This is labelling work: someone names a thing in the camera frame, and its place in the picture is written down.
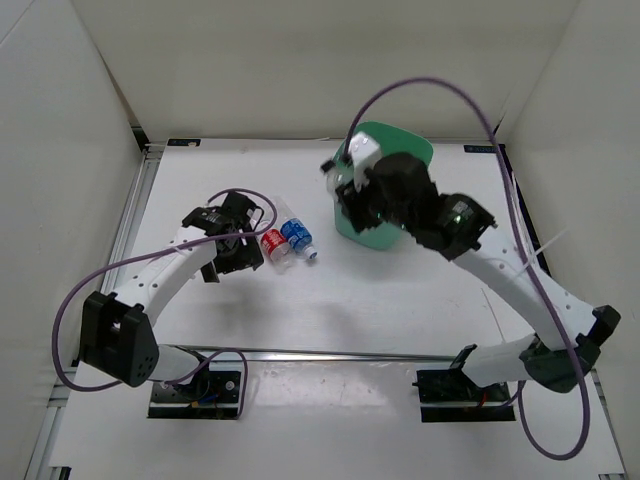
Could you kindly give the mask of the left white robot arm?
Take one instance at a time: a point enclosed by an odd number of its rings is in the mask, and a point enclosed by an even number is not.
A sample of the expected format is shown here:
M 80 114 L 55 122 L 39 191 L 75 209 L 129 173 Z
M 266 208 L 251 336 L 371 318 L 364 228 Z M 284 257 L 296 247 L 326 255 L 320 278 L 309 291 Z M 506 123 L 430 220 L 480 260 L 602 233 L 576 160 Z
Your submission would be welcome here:
M 196 275 L 217 283 L 224 274 L 257 269 L 264 258 L 253 234 L 264 210 L 230 192 L 219 205 L 197 207 L 183 220 L 165 255 L 156 254 L 109 294 L 84 302 L 79 357 L 130 387 L 147 381 L 175 386 L 188 400 L 206 395 L 210 377 L 196 351 L 160 345 L 154 326 L 173 297 Z

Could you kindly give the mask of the red label plastic bottle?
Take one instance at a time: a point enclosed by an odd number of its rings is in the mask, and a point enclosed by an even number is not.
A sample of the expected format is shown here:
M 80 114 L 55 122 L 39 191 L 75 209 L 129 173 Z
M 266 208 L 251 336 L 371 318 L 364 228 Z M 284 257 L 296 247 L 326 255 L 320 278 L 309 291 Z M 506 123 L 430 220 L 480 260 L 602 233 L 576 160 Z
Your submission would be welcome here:
M 289 242 L 276 228 L 267 226 L 269 220 L 262 220 L 256 225 L 259 231 L 264 233 L 258 236 L 258 243 L 262 253 L 273 265 L 277 273 L 283 273 L 293 265 L 293 253 Z

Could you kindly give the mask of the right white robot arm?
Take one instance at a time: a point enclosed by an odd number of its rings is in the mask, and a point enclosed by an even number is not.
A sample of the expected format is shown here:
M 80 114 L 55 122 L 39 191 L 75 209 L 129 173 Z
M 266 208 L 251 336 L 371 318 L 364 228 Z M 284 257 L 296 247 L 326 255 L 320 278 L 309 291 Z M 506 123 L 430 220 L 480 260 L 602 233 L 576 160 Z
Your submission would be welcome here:
M 444 378 L 455 396 L 470 400 L 484 387 L 516 381 L 568 393 L 591 371 L 619 313 L 579 300 L 526 263 L 493 215 L 467 195 L 438 192 L 421 160 L 395 153 L 359 164 L 352 175 L 334 171 L 326 177 L 356 232 L 383 223 L 408 232 L 482 281 L 532 328 L 517 341 L 461 351 Z

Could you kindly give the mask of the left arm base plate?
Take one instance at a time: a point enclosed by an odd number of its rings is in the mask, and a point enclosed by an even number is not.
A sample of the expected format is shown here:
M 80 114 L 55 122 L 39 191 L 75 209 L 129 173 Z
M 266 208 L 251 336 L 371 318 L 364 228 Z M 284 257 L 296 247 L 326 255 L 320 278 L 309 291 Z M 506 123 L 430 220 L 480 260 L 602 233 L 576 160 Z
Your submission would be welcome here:
M 213 367 L 187 385 L 152 386 L 147 417 L 165 420 L 236 420 L 243 393 L 244 372 Z

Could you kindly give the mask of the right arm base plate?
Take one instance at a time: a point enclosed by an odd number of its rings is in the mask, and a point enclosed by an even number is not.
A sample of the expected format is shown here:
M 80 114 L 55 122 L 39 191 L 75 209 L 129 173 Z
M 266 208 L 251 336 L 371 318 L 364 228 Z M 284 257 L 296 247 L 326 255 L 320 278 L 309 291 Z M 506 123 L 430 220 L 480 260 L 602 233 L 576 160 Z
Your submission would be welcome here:
M 478 387 L 462 368 L 476 344 L 464 347 L 446 367 L 416 371 L 422 423 L 486 423 L 515 421 L 514 401 L 506 383 Z

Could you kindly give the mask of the black label clear bottle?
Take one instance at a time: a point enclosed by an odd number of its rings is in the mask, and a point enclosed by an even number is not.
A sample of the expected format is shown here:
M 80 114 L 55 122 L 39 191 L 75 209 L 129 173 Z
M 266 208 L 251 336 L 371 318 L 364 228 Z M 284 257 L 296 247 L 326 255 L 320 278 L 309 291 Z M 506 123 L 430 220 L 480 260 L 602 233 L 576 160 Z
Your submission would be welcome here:
M 340 167 L 334 160 L 328 159 L 321 164 L 320 170 L 325 178 L 326 190 L 334 199 L 338 199 L 337 189 L 346 185 L 351 180 L 348 169 Z

